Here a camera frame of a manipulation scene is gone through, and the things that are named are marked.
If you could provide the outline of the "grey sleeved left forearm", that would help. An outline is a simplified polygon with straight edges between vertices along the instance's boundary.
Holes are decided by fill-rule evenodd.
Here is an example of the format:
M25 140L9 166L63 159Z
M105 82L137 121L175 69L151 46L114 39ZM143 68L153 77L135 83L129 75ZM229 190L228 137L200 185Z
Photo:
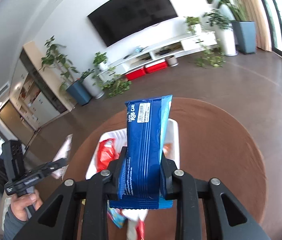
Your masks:
M12 240L28 220L25 207L11 204L4 220L4 240Z

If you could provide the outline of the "left hand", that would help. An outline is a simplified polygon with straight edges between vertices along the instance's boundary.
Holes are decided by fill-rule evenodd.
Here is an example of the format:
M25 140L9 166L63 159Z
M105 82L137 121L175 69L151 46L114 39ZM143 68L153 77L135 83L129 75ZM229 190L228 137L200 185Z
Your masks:
M43 201L40 198L39 191L34 189L34 193L28 193L21 197L14 194L11 198L10 207L14 216L18 220L25 222L28 219L26 208L32 206L37 211L42 204Z

